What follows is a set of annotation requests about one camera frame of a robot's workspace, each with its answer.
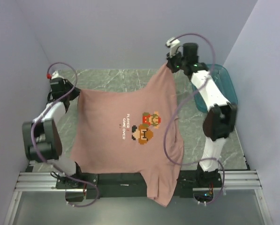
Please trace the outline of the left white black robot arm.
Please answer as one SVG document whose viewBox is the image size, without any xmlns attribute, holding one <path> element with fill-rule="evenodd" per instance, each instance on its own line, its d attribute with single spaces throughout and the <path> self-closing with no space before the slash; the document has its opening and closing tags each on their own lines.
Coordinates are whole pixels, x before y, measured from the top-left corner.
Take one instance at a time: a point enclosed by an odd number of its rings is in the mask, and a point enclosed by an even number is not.
<svg viewBox="0 0 280 225">
<path fill-rule="evenodd" d="M 81 169 L 63 154 L 56 123 L 67 113 L 70 101 L 79 96 L 80 89 L 63 77 L 51 78 L 50 86 L 45 110 L 22 125 L 25 155 L 30 161 L 51 166 L 59 173 L 57 179 L 67 179 L 72 188 L 79 188 L 83 184 Z"/>
</svg>

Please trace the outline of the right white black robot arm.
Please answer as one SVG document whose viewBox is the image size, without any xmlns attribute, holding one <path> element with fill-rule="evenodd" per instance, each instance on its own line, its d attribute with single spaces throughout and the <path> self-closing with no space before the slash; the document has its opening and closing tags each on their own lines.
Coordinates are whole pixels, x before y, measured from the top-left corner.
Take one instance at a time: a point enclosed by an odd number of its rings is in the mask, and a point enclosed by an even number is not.
<svg viewBox="0 0 280 225">
<path fill-rule="evenodd" d="M 205 145 L 195 176 L 196 183 L 206 187 L 220 177 L 218 160 L 227 138 L 234 130 L 237 105 L 232 104 L 219 90 L 209 67 L 199 62 L 198 44 L 182 45 L 179 40 L 172 39 L 166 42 L 166 47 L 169 48 L 167 67 L 174 73 L 182 70 L 196 88 L 193 94 L 200 94 L 206 105 L 207 115 L 203 122 Z"/>
</svg>

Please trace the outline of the pink printed t shirt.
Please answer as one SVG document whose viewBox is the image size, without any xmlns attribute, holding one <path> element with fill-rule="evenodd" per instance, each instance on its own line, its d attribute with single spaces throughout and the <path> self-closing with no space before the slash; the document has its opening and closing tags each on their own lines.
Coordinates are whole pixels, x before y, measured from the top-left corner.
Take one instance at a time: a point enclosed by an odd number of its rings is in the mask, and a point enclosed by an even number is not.
<svg viewBox="0 0 280 225">
<path fill-rule="evenodd" d="M 71 159 L 84 173 L 140 173 L 147 197 L 167 206 L 184 152 L 173 73 L 163 65 L 133 92 L 83 89 Z"/>
</svg>

